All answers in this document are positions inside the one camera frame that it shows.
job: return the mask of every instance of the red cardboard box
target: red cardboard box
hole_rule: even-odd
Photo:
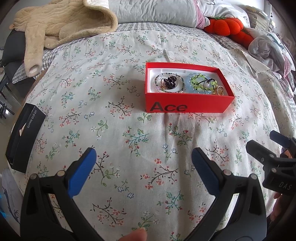
[[[192,72],[216,76],[224,86],[223,96],[196,93],[165,93],[153,91],[155,75],[161,72],[183,72],[183,78]],[[218,68],[194,64],[147,62],[145,77],[146,112],[203,112],[223,113],[234,100],[234,94]]]

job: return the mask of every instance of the checkered bedsheet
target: checkered bedsheet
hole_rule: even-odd
[[[165,23],[121,23],[118,25],[118,28],[116,32],[122,32],[122,31],[146,31],[146,30],[152,30],[152,31],[163,31],[163,32],[170,32],[175,34],[187,34],[191,36],[196,37],[202,37],[202,38],[209,38],[209,36],[213,39],[213,41],[219,43],[222,47],[226,49],[241,49],[242,51],[247,51],[243,46],[240,44],[235,43],[228,37],[219,36],[215,34],[207,34],[201,29],[198,28],[189,28],[189,27],[183,27],[173,24],[165,24]],[[75,43],[82,42],[87,38],[81,38],[77,40],[73,40],[69,43],[65,43],[53,50],[44,49],[43,54],[43,60],[42,60],[42,68],[40,70],[40,73],[36,75],[34,78],[38,78],[38,76],[41,74],[41,72],[45,69],[48,69],[51,62],[57,55],[57,53],[65,49]],[[15,84],[21,80],[24,80],[27,78],[25,73],[25,66],[22,64],[19,69],[16,71],[12,83]]]

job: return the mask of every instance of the screw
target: screw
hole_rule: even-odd
[[[228,170],[228,169],[225,169],[225,170],[223,171],[223,173],[224,173],[226,176],[230,176],[230,175],[231,175],[231,171]]]
[[[34,173],[34,174],[32,174],[32,175],[30,176],[30,179],[34,180],[34,179],[36,179],[36,177],[37,177],[37,174]]]
[[[252,174],[251,174],[251,178],[254,179],[254,180],[256,180],[256,179],[257,179],[257,175],[254,174],[254,173],[252,173]]]
[[[59,177],[62,177],[62,176],[64,176],[65,175],[65,171],[64,170],[60,170],[60,171],[58,171],[57,172],[57,175],[59,176]]]

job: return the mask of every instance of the crumpled white cloth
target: crumpled white cloth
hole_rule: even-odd
[[[291,74],[292,66],[287,57],[282,53],[282,48],[284,46],[277,43],[272,35],[261,35],[251,42],[248,50],[252,57],[271,69],[273,74],[279,79],[287,96],[293,98],[295,85]]]

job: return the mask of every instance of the jewelry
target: jewelry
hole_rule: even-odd
[[[175,76],[171,76],[167,79],[162,78],[160,81],[161,84],[162,84],[162,81],[163,81],[164,85],[166,86],[166,89],[171,90],[176,87],[177,78]]]
[[[207,79],[203,74],[189,74],[185,79],[186,92],[197,94],[213,94],[217,86],[215,79]]]
[[[213,91],[213,95],[220,95],[222,96],[223,95],[223,91],[224,91],[224,88],[223,86],[219,85],[217,86],[214,91]]]
[[[155,78],[155,87],[159,92],[182,93],[185,83],[180,75],[162,73]]]

